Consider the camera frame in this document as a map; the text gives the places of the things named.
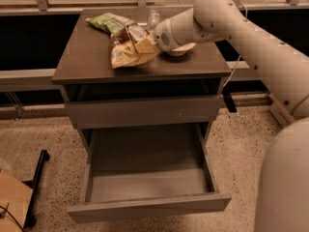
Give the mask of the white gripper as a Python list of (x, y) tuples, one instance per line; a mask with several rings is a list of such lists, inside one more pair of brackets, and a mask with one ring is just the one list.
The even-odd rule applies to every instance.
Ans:
[[(171, 19), (165, 19), (157, 24), (154, 29), (154, 38), (158, 47), (164, 52), (170, 52), (180, 45), (173, 36)], [(134, 44), (136, 51), (141, 54), (150, 54), (155, 52), (155, 44), (151, 38), (145, 38)]]

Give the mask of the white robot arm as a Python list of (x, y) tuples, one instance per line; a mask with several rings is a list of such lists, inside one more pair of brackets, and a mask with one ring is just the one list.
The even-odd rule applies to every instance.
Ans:
[(233, 0), (195, 0), (154, 29), (158, 47), (225, 40), (296, 120), (262, 164), (254, 232), (309, 232), (309, 58), (245, 18)]

